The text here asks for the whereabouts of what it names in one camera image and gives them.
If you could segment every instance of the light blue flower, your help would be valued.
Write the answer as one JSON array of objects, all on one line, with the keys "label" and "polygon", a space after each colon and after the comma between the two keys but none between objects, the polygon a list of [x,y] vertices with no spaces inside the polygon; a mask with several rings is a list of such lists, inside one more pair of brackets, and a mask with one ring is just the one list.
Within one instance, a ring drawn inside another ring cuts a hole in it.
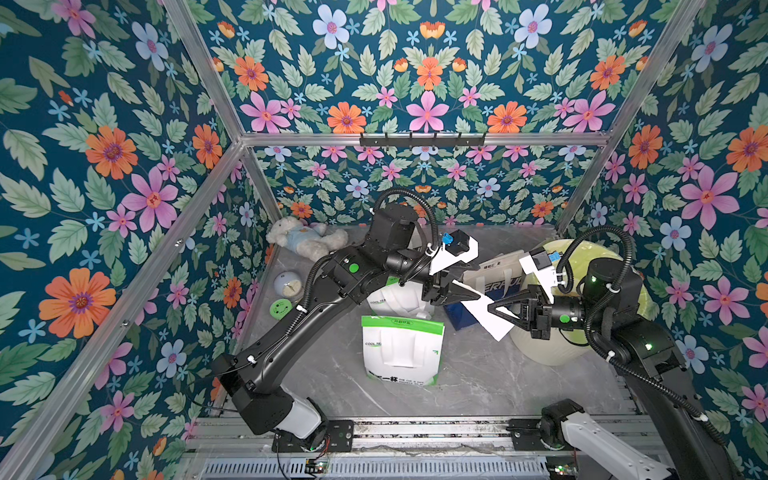
[{"label": "light blue flower", "polygon": [[417,31],[409,31],[408,38],[406,38],[406,41],[409,41],[411,43],[411,46],[416,45],[417,43],[420,43],[421,40],[419,40],[419,33]]},{"label": "light blue flower", "polygon": [[121,24],[128,23],[128,14],[120,10],[120,7],[114,8],[114,13],[112,14]]},{"label": "light blue flower", "polygon": [[243,27],[237,27],[237,36],[240,37],[242,41],[248,41],[250,40],[250,31],[243,30]]},{"label": "light blue flower", "polygon": [[456,30],[454,31],[447,31],[445,33],[445,38],[442,39],[443,43],[447,43],[448,46],[452,46],[453,42],[456,41]]},{"label": "light blue flower", "polygon": [[106,220],[104,217],[99,217],[99,214],[94,212],[93,217],[85,219],[85,223],[93,225],[91,229],[96,232],[98,229],[104,228],[104,220]]},{"label": "light blue flower", "polygon": [[27,325],[29,325],[28,329],[23,329],[18,333],[19,336],[28,336],[27,342],[35,343],[35,339],[38,336],[45,336],[45,331],[43,330],[45,322],[35,323],[33,319],[30,319]]},{"label": "light blue flower", "polygon": [[350,35],[354,35],[355,33],[360,33],[360,24],[356,23],[354,20],[349,20],[349,23],[345,27],[347,30],[349,30]]},{"label": "light blue flower", "polygon": [[139,452],[129,452],[128,461],[123,464],[123,468],[133,470],[136,464],[139,462]]},{"label": "light blue flower", "polygon": [[210,33],[210,40],[215,41],[216,45],[221,45],[221,42],[224,41],[223,38],[221,38],[221,32],[216,30],[209,30],[208,33]]},{"label": "light blue flower", "polygon": [[21,242],[24,242],[24,243],[22,243],[22,248],[23,248],[24,250],[27,250],[27,249],[29,248],[29,245],[30,245],[30,244],[31,244],[33,247],[36,247],[37,245],[39,245],[39,244],[40,244],[40,243],[37,243],[37,242],[35,241],[35,239],[36,239],[36,238],[39,238],[39,237],[40,237],[40,234],[39,234],[39,233],[34,233],[34,234],[33,234],[33,233],[32,233],[32,230],[29,230],[29,228],[25,228],[25,229],[24,229],[24,234],[23,234],[23,235],[21,235],[20,233],[17,233],[17,234],[16,234],[16,235],[14,235],[13,237],[14,237],[16,240],[19,240],[19,241],[21,241]]},{"label": "light blue flower", "polygon": [[87,107],[88,104],[93,103],[93,100],[88,98],[88,90],[72,88],[72,91],[74,92],[74,102],[76,104],[83,104],[83,107]]},{"label": "light blue flower", "polygon": [[98,258],[98,250],[94,250],[93,253],[88,252],[87,250],[83,250],[83,257],[85,257],[85,260],[80,261],[80,266],[86,266],[88,265],[89,270],[94,269],[95,264],[101,263],[101,260]]},{"label": "light blue flower", "polygon": [[128,362],[128,366],[131,367],[128,370],[128,375],[130,375],[132,373],[138,372],[139,371],[139,366],[141,366],[142,363],[144,363],[144,362],[142,360],[139,360],[139,356],[136,355],[136,358],[134,358],[133,360]]},{"label": "light blue flower", "polygon": [[51,100],[51,106],[53,108],[49,110],[48,113],[51,115],[56,115],[59,121],[62,121],[65,118],[71,118],[71,115],[67,113],[67,110],[69,110],[67,105],[62,105],[59,107],[55,101]]}]

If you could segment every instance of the blue flower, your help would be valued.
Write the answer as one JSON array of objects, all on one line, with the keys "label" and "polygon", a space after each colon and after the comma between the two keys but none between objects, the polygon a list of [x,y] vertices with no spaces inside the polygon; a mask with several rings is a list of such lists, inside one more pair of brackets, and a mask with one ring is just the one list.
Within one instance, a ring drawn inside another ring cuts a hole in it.
[{"label": "blue flower", "polygon": [[614,30],[614,38],[621,40],[627,34],[627,27],[622,25],[621,28]]},{"label": "blue flower", "polygon": [[35,339],[38,338],[38,336],[45,336],[45,331],[43,330],[45,322],[35,323],[33,319],[30,319],[29,322],[27,322],[27,325],[29,325],[29,328],[23,329],[18,335],[29,336],[29,338],[27,338],[28,342],[35,343]]},{"label": "blue flower", "polygon": [[333,54],[337,57],[341,57],[342,60],[346,60],[349,58],[349,47],[339,44],[339,49],[334,51]]},{"label": "blue flower", "polygon": [[209,30],[208,33],[210,33],[210,40],[215,41],[216,45],[221,45],[221,42],[224,41],[223,38],[221,38],[221,32],[216,30]]},{"label": "blue flower", "polygon": [[100,228],[104,228],[104,220],[106,220],[104,217],[99,217],[99,214],[94,212],[93,217],[85,219],[85,223],[93,225],[92,230],[95,232]]},{"label": "blue flower", "polygon": [[349,30],[350,35],[354,35],[355,33],[360,33],[360,24],[355,23],[354,20],[349,20],[349,24],[347,24],[346,29]]},{"label": "blue flower", "polygon": [[123,464],[123,468],[133,470],[136,464],[139,462],[139,452],[128,453],[128,461]]},{"label": "blue flower", "polygon": [[36,247],[37,245],[39,245],[39,244],[40,244],[40,243],[37,243],[37,242],[35,241],[35,238],[39,238],[39,237],[40,237],[40,234],[39,234],[39,233],[35,233],[35,234],[32,234],[32,230],[29,230],[29,228],[25,228],[25,229],[24,229],[24,235],[21,235],[20,233],[17,233],[17,234],[16,234],[16,235],[14,235],[13,237],[14,237],[16,240],[19,240],[19,241],[22,241],[22,242],[24,242],[24,243],[22,244],[22,248],[23,248],[24,250],[27,250],[27,249],[29,248],[29,245],[30,245],[30,244],[31,244],[33,247]]},{"label": "blue flower", "polygon": [[120,379],[113,375],[112,381],[107,384],[107,388],[110,392],[115,393],[120,388]]},{"label": "blue flower", "polygon": [[114,8],[114,13],[112,14],[121,24],[128,23],[128,14],[120,10],[120,7]]},{"label": "blue flower", "polygon": [[71,115],[67,113],[67,110],[69,110],[67,105],[62,105],[59,107],[55,101],[51,100],[51,106],[53,108],[49,110],[48,113],[51,115],[56,115],[59,121],[62,121],[65,118],[71,118]]},{"label": "blue flower", "polygon": [[645,42],[646,42],[646,41],[649,41],[649,40],[651,40],[651,39],[654,37],[653,35],[654,35],[654,32],[655,32],[655,31],[656,31],[655,29],[654,29],[654,30],[648,30],[648,29],[646,29],[646,30],[643,32],[643,34],[640,36],[640,43],[641,43],[641,44],[643,44],[643,45],[645,45]]},{"label": "blue flower", "polygon": [[445,38],[442,39],[442,42],[447,43],[448,46],[450,47],[451,45],[453,45],[454,41],[456,41],[456,30],[447,31],[445,33]]},{"label": "blue flower", "polygon": [[143,361],[139,360],[139,356],[136,355],[136,358],[128,362],[128,366],[131,368],[128,370],[128,375],[131,373],[136,373],[139,371],[139,366],[144,363]]},{"label": "blue flower", "polygon": [[243,30],[243,27],[237,27],[237,36],[240,37],[243,41],[250,40],[250,31]]},{"label": "blue flower", "polygon": [[419,33],[417,31],[409,31],[406,41],[411,42],[411,46],[416,45],[421,41],[419,40]]}]

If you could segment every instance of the green leaf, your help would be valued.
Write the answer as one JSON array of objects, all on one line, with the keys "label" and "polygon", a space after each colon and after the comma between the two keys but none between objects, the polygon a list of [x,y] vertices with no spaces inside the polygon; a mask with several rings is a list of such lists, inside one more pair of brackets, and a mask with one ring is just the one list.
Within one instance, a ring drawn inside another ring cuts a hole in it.
[{"label": "green leaf", "polygon": [[21,130],[5,131],[2,137],[3,147],[7,148],[11,158],[18,162],[21,168],[28,168],[38,180],[43,179],[45,165],[45,149],[40,146],[40,140],[33,134]]}]

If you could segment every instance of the plush toy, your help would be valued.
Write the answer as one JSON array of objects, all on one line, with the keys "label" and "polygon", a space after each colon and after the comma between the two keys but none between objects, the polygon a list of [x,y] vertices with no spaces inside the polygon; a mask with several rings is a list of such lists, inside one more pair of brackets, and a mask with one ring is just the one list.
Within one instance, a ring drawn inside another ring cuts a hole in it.
[{"label": "plush toy", "polygon": [[296,217],[285,217],[275,222],[266,235],[266,241],[277,243],[302,257],[317,261],[320,257],[344,247],[347,242],[346,231],[337,230],[324,237],[326,230],[328,225],[325,223],[308,227]]}]

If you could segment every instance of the floral wallpaper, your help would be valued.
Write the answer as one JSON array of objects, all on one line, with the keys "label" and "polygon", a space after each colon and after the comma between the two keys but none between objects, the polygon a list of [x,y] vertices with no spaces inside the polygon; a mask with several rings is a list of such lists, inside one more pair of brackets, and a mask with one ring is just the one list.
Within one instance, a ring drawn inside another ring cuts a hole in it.
[{"label": "floral wallpaper", "polygon": [[[159,2],[0,6],[0,455],[229,144]],[[171,478],[258,290],[239,164],[37,478]]]},{"label": "floral wallpaper", "polygon": [[707,3],[571,225],[634,236],[656,321],[747,478],[768,475],[767,6]]}]

